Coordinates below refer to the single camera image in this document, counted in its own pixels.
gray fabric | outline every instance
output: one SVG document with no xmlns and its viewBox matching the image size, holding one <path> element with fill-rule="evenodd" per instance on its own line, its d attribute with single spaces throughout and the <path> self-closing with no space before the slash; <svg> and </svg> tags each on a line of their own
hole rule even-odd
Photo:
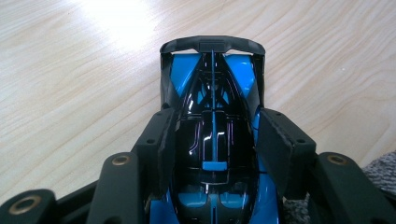
<svg viewBox="0 0 396 224">
<path fill-rule="evenodd" d="M 378 188 L 396 195 L 396 151 L 372 161 L 362 170 Z M 286 223 L 309 223 L 307 206 L 308 197 L 305 200 L 285 201 L 284 215 Z"/>
</svg>

table surface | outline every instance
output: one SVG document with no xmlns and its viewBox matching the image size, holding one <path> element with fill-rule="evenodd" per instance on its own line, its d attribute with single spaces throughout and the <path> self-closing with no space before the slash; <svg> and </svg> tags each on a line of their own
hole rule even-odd
<svg viewBox="0 0 396 224">
<path fill-rule="evenodd" d="M 0 3 L 0 203 L 97 179 L 160 109 L 161 45 L 266 48 L 265 106 L 364 166 L 396 148 L 396 1 Z"/>
</svg>

metal grommet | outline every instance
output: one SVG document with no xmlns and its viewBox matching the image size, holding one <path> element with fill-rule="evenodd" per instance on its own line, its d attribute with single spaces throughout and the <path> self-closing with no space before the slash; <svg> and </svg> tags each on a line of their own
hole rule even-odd
<svg viewBox="0 0 396 224">
<path fill-rule="evenodd" d="M 8 212 L 11 215 L 20 215 L 29 212 L 30 210 L 38 206 L 40 202 L 41 202 L 40 196 L 30 195 L 12 204 L 11 207 L 8 209 Z"/>
<path fill-rule="evenodd" d="M 338 156 L 338 155 L 330 155 L 327 157 L 327 160 L 337 164 L 337 165 L 346 165 L 347 164 L 347 160 L 344 157 Z"/>
<path fill-rule="evenodd" d="M 123 165 L 128 163 L 131 160 L 129 156 L 118 156 L 113 159 L 112 163 L 113 165 Z"/>
</svg>

wood grain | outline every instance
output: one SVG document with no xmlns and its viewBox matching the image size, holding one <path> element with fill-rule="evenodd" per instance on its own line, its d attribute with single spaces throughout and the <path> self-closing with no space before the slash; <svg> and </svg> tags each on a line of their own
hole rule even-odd
<svg viewBox="0 0 396 224">
<path fill-rule="evenodd" d="M 160 107 L 159 48 L 235 35 L 267 50 L 265 106 L 360 166 L 396 148 L 395 1 L 1 1 L 0 203 L 63 197 Z"/>
</svg>

blue toy car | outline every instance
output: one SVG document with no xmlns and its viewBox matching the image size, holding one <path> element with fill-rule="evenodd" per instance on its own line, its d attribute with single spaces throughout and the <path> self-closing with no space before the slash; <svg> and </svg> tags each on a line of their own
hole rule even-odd
<svg viewBox="0 0 396 224">
<path fill-rule="evenodd" d="M 197 53 L 177 51 L 195 49 Z M 227 54 L 230 49 L 248 54 Z M 162 109 L 176 111 L 176 151 L 150 223 L 278 223 L 276 188 L 256 154 L 264 48 L 230 36 L 161 48 Z"/>
</svg>

